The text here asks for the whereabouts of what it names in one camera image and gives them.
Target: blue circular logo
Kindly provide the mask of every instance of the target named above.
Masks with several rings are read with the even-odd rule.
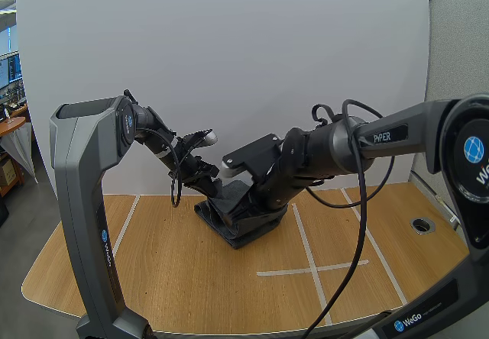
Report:
[[[464,145],[465,158],[470,163],[479,163],[484,156],[484,145],[477,137],[469,137]]]
[[[396,322],[394,322],[394,327],[399,332],[401,332],[401,331],[404,330],[404,324],[402,322],[400,322],[399,320],[397,320]]]

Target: wego logo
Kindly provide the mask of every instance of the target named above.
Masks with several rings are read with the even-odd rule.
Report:
[[[476,178],[482,185],[486,185],[489,180],[489,165],[482,167],[482,171],[479,172],[479,176]]]
[[[421,320],[421,315],[420,314],[414,314],[410,318],[406,318],[406,320],[401,321],[396,321],[394,322],[394,327],[396,328],[397,331],[401,332],[404,331],[404,328],[407,328],[408,326],[414,324],[418,320]]]

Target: white tape line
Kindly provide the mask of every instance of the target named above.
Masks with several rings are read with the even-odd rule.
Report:
[[[358,265],[367,265],[369,263],[368,260],[360,260]],[[335,265],[327,265],[327,266],[318,266],[316,269],[318,272],[324,272],[326,270],[335,270],[342,268],[349,268],[351,263],[343,263],[343,264],[335,264]],[[291,269],[291,270],[270,270],[267,272],[257,272],[257,276],[290,276],[292,274],[304,274],[311,273],[312,270],[310,268],[305,269]]]
[[[342,188],[341,191],[343,193],[343,196],[346,199],[346,202],[348,204],[351,204],[352,201],[351,201],[350,197],[348,196],[347,192],[345,191],[345,189]],[[356,209],[356,207],[351,207],[351,209],[353,210],[353,212],[357,216],[358,221],[360,221],[360,213],[358,213],[358,210]],[[372,234],[370,233],[370,231],[368,230],[368,228],[367,228],[367,230],[366,230],[365,233],[366,233],[366,235],[368,237],[368,240],[372,243],[372,246],[374,247],[375,252],[379,256],[379,259],[381,259],[382,265],[384,266],[384,269],[385,269],[387,275],[389,276],[389,279],[392,282],[392,285],[394,286],[394,289],[396,290],[397,295],[399,296],[400,301],[403,303],[403,305],[405,305],[407,303],[407,300],[406,300],[406,297],[404,296],[403,290],[400,288],[399,283],[396,280],[396,277],[392,273],[392,270],[390,269],[390,266],[387,263],[387,260],[385,260],[385,257],[382,254],[381,249],[379,248],[379,245],[377,245],[377,242],[375,242],[374,236],[372,236]]]
[[[131,210],[129,211],[128,217],[125,219],[125,222],[124,222],[124,225],[122,226],[121,232],[119,233],[119,236],[117,237],[117,241],[115,242],[114,248],[112,249],[112,253],[114,254],[114,257],[117,254],[117,250],[119,249],[119,246],[121,245],[122,238],[124,237],[125,230],[128,229],[129,222],[131,221],[134,210],[136,209],[136,205],[138,205],[139,198],[140,198],[140,196],[136,195],[136,198],[134,199],[134,202],[132,203]]]
[[[358,262],[358,265],[367,265],[369,263],[368,260],[360,260]],[[335,265],[328,265],[328,266],[318,266],[318,272],[324,272],[326,270],[335,270],[335,269],[341,269],[341,268],[349,268],[351,263],[343,263],[343,264],[335,264]]]
[[[319,303],[321,304],[321,309],[326,307],[326,297],[324,296],[324,291],[322,290],[321,281],[319,280],[318,270],[316,265],[314,264],[313,252],[311,251],[311,247],[309,246],[309,242],[307,240],[306,232],[304,231],[303,222],[300,219],[299,210],[297,209],[297,205],[295,203],[292,204],[293,213],[296,216],[297,227],[299,228],[300,236],[303,239],[304,249],[306,250],[307,260],[309,261],[309,268],[311,269],[311,273],[313,274],[314,285],[316,286],[316,291],[318,292]],[[332,325],[331,315],[329,312],[325,317],[326,325]]]
[[[257,272],[257,276],[289,276],[302,273],[311,273],[311,269],[271,270],[269,272]]]

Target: floor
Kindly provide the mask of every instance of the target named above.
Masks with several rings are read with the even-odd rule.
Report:
[[[49,312],[21,294],[25,276],[60,222],[38,150],[33,161],[39,184],[26,175],[25,185],[13,188],[4,199],[10,216],[0,227],[0,339],[76,339],[76,320]]]

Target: black object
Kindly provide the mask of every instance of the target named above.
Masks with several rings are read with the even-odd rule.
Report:
[[[250,200],[250,186],[235,180],[222,187],[215,198],[208,198],[195,206],[197,215],[234,249],[256,240],[272,231],[287,211],[266,211]]]
[[[8,217],[7,205],[5,205],[3,198],[0,196],[0,227],[4,224]]]
[[[360,156],[360,142],[355,134],[353,134],[353,130],[351,129],[349,116],[348,116],[348,106],[354,105],[359,108],[363,108],[364,110],[369,111],[370,113],[382,118],[382,115],[375,111],[373,108],[366,106],[361,102],[355,100],[345,100],[342,105],[342,114],[343,121],[345,123],[346,132],[348,135],[349,146],[355,155],[355,161],[357,163],[357,173],[358,173],[358,186],[360,187],[360,231],[358,232],[358,242],[357,247],[355,248],[355,254],[353,255],[353,259],[351,259],[350,267],[348,268],[348,272],[345,274],[345,278],[343,278],[341,284],[336,289],[333,296],[328,301],[326,307],[322,310],[321,314],[319,314],[318,318],[307,328],[306,332],[303,334],[302,339],[306,339],[306,337],[310,334],[310,332],[324,319],[326,314],[331,310],[331,307],[335,304],[338,297],[342,294],[345,287],[350,282],[350,279],[353,277],[353,273],[357,269],[358,262],[360,261],[361,252],[364,249],[365,242],[365,232],[367,230],[367,186],[365,185],[365,174],[364,167],[362,164],[362,159]]]

